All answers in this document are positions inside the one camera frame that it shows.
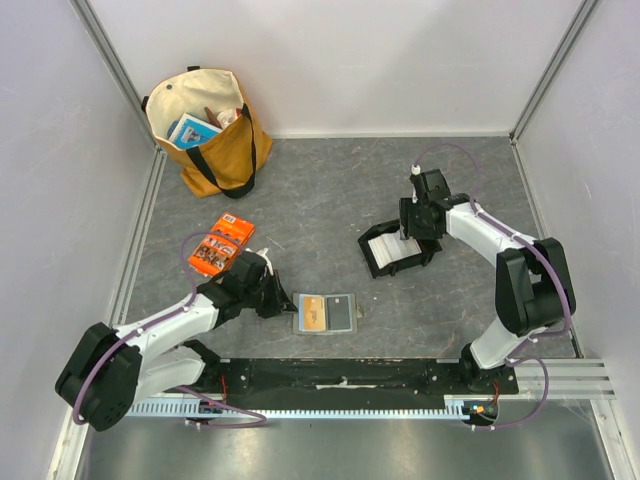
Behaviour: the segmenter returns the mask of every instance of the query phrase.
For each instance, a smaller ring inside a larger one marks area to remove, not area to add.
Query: black mounting plate
[[[494,394],[493,383],[471,391],[457,363],[436,359],[222,360],[209,364],[193,388],[222,393],[223,375],[230,405],[259,410],[443,408],[444,395]],[[331,388],[345,379],[361,387]],[[501,394],[518,393],[513,369],[499,381]]]

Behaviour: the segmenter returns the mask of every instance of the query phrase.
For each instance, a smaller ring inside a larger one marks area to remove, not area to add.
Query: gray floor
[[[256,225],[250,247],[269,247],[288,292],[355,293],[364,311],[358,332],[304,336],[291,316],[263,320],[253,312],[202,336],[227,357],[457,357],[495,316],[494,271],[451,238],[426,268],[373,280],[357,244],[371,225],[398,217],[398,199],[411,194],[411,161],[437,138],[280,140],[257,186],[241,200],[196,199],[166,165],[128,321],[165,308],[187,293],[178,245],[209,228],[224,211]],[[535,235],[533,217],[506,138],[450,139],[480,158],[479,202],[520,231]],[[441,168],[456,192],[471,193],[475,172],[462,154],[443,148],[423,168]],[[543,357],[571,357],[568,338],[541,342]]]
[[[504,421],[531,411],[500,405]],[[436,420],[272,420],[212,432],[126,418],[93,435],[79,480],[613,479],[588,402],[550,402],[526,427],[499,432]]]

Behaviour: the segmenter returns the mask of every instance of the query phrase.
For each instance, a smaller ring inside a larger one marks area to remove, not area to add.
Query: blue book
[[[207,143],[221,131],[210,123],[185,113],[173,129],[169,141],[176,147],[186,150]]]

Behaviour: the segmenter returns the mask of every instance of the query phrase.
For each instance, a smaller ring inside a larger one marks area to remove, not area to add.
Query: red wire
[[[227,401],[227,384],[224,381],[224,375],[220,375],[220,381],[222,382],[222,401]]]

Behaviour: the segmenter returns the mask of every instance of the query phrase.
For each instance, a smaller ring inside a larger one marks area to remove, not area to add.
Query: white cable clip
[[[482,208],[480,205],[478,205],[477,203],[473,203],[476,207],[476,209],[473,211],[473,216],[478,218],[480,216],[480,214],[485,213],[484,208]]]

